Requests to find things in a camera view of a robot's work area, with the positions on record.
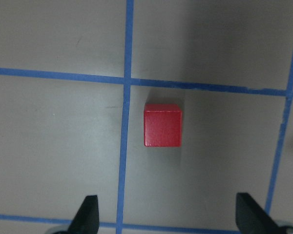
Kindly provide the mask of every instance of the floor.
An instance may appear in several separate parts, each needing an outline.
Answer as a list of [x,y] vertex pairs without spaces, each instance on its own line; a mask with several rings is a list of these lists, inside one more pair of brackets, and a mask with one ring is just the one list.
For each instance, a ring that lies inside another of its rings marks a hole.
[[0,234],[237,234],[237,192],[293,223],[293,0],[0,0]]

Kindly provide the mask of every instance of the red block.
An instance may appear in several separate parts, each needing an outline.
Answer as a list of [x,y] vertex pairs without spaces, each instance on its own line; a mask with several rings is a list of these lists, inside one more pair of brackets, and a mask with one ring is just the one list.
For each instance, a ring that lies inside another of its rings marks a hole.
[[182,111],[176,104],[146,104],[145,146],[181,146]]

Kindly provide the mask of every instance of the blue grid line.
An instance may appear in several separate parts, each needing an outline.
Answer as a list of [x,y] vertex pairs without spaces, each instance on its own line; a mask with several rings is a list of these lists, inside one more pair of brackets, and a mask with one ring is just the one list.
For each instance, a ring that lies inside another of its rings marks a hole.
[[189,82],[178,82],[178,81],[167,81],[167,80],[132,78],[131,85],[206,90],[206,91],[241,93],[241,94],[260,94],[260,95],[269,95],[269,96],[284,96],[284,97],[286,96],[286,90],[279,90],[279,89],[252,89],[252,88],[243,87],[243,86],[189,83]]
[[130,108],[130,79],[132,63],[133,0],[126,1],[125,62],[124,62],[124,99],[121,130],[121,150],[119,162],[116,234],[122,234],[124,219],[124,198],[126,179],[127,139]]
[[240,234],[239,231],[230,231],[230,230],[162,227],[162,226],[148,226],[148,225],[135,225],[135,224],[124,224],[123,228],[134,229],[134,230],[158,231],[158,232],[174,232],[174,233]]
[[[41,218],[41,217],[6,215],[6,214],[0,214],[0,220],[31,222],[31,223],[48,223],[48,224],[70,224],[72,221],[70,219]],[[100,222],[100,227],[115,228],[115,226],[116,226],[115,223]]]
[[46,79],[75,80],[75,81],[90,81],[90,82],[109,83],[109,84],[123,84],[124,82],[124,79],[121,77],[108,77],[108,76],[65,73],[65,72],[47,72],[47,71],[23,70],[23,69],[12,69],[12,68],[0,68],[0,75],[46,78]]
[[272,199],[274,194],[274,189],[276,185],[280,160],[282,156],[282,149],[284,145],[284,139],[285,134],[289,122],[289,116],[291,112],[291,105],[292,105],[292,99],[293,99],[293,55],[292,55],[292,61],[291,61],[291,67],[290,67],[290,73],[289,73],[289,79],[288,79],[288,85],[287,85],[287,96],[286,96],[286,102],[285,107],[283,111],[283,119],[282,123],[280,125],[279,130],[279,139],[277,143],[277,148],[275,151],[275,156],[273,160],[273,166],[272,166],[272,174],[270,178],[269,188],[268,188],[268,194],[266,199],[266,205],[265,205],[265,211],[267,213],[270,213],[271,207],[272,207]]

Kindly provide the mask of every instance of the cube front face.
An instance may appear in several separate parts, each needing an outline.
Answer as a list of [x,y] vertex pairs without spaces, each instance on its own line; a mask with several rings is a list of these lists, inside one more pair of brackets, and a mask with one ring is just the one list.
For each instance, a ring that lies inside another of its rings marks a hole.
[[146,104],[144,110],[144,145],[180,147],[182,111],[176,104]]

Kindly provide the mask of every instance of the vertical blue line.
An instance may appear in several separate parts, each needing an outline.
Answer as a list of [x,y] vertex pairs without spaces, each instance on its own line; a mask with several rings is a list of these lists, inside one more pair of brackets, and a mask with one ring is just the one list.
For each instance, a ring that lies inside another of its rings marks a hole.
[[271,174],[271,178],[270,178],[268,194],[267,194],[267,199],[266,199],[266,205],[265,205],[265,211],[267,213],[270,213],[270,210],[272,207],[272,199],[273,199],[274,189],[275,189],[275,185],[276,185],[277,174],[278,174],[278,170],[279,170],[285,134],[286,134],[286,130],[287,130],[288,122],[289,122],[292,99],[293,99],[293,55],[292,55],[289,80],[288,80],[288,85],[287,85],[287,96],[286,96],[286,102],[285,102],[285,107],[284,107],[284,111],[283,111],[283,119],[282,119],[282,123],[280,125],[279,139],[278,139],[277,148],[275,151],[275,156],[274,156],[274,161],[273,161],[273,166],[272,166],[272,174]]
[[121,150],[120,150],[119,176],[118,176],[116,234],[122,234],[122,230],[123,230],[127,138],[128,138],[128,122],[129,122],[129,107],[130,107],[132,30],[133,30],[133,0],[127,0],[126,2],[126,29],[125,29],[125,61],[124,61],[124,100],[123,100]]

